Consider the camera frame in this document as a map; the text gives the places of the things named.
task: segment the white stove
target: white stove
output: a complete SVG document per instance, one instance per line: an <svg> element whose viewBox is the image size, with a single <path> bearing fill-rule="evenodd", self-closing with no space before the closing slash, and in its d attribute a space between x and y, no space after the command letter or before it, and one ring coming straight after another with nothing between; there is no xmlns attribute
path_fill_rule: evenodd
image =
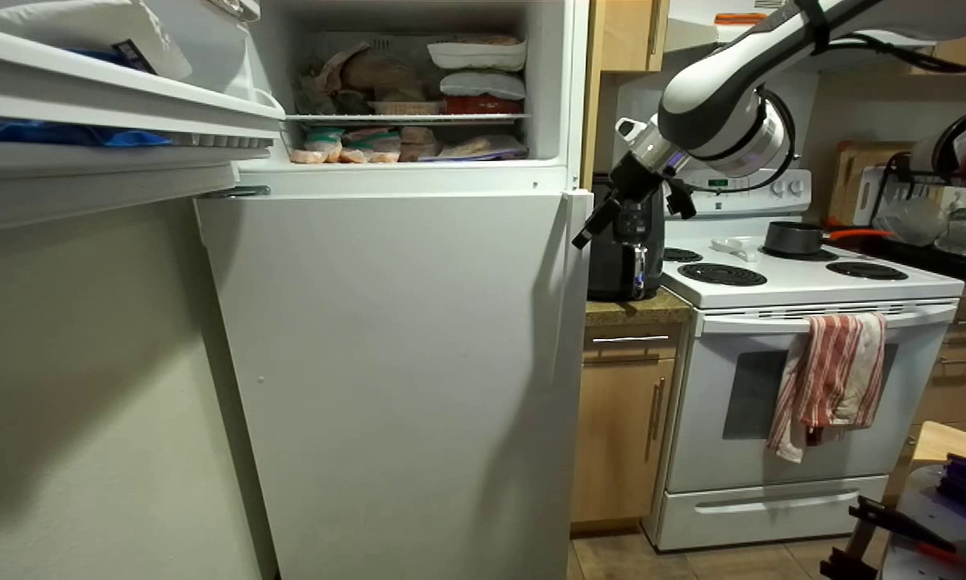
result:
<svg viewBox="0 0 966 580"><path fill-rule="evenodd" d="M733 188L767 175L727 180L699 170L682 178ZM810 177L795 170L757 191L697 194L698 217L665 224L673 250L662 285L696 310L679 355L685 364L670 410L665 491L656 516L644 521L663 550L851 532L848 506L858 495L883 495L954 319L961 280L831 246L823 261L760 252L769 222L800 221L811 202ZM737 236L755 261L711 246L714 238ZM700 257L668 261L688 252ZM860 275L844 274L848 269ZM807 449L800 465L784 462L765 440L788 349L807 334L806 316L858 312L881 313L888 326L873 425Z"/></svg>

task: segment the oven window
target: oven window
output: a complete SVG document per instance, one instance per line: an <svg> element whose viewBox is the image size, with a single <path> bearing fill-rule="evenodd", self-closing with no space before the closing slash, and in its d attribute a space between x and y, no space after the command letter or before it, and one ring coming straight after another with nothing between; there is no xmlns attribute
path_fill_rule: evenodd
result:
<svg viewBox="0 0 966 580"><path fill-rule="evenodd" d="M898 345L884 345L884 386L887 386L897 353ZM737 357L726 425L723 426L725 440L765 440L769 437L786 361L787 351L747 352Z"/></svg>

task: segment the oven door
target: oven door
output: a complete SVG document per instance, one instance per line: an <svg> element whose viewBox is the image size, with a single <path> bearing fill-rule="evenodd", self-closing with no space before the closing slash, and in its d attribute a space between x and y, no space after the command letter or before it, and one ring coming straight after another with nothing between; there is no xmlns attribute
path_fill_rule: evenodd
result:
<svg viewBox="0 0 966 580"><path fill-rule="evenodd" d="M808 331L793 309L699 313L691 345L668 491L712 491L885 474L902 442L957 300L939 304L852 304L888 319L884 390L873 425L810 447L803 462L765 448L791 342ZM831 307L829 312L858 312ZM804 309L803 313L822 313Z"/></svg>

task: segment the tile floor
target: tile floor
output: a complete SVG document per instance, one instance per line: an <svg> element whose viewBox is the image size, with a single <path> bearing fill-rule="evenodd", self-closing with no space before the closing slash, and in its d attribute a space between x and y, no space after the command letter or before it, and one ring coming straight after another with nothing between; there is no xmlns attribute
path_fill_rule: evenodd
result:
<svg viewBox="0 0 966 580"><path fill-rule="evenodd" d="M642 533L570 542L568 580L817 580L819 561L847 537L659 554ZM887 539L877 533L865 561L879 566Z"/></svg>

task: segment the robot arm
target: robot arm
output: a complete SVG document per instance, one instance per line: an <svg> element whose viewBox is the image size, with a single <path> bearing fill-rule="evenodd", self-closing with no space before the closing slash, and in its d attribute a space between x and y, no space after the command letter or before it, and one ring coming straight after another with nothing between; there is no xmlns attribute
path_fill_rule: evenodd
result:
<svg viewBox="0 0 966 580"><path fill-rule="evenodd" d="M615 191L572 243L582 249L615 219L623 203L643 201L691 157L726 176L748 176L763 168L780 153L787 135L781 111L756 87L830 40L858 30L887 30L921 40L959 38L966 36L966 0L944 7L937 0L788 2L673 78L658 114L612 169ZM670 195L674 213L679 195Z"/></svg>

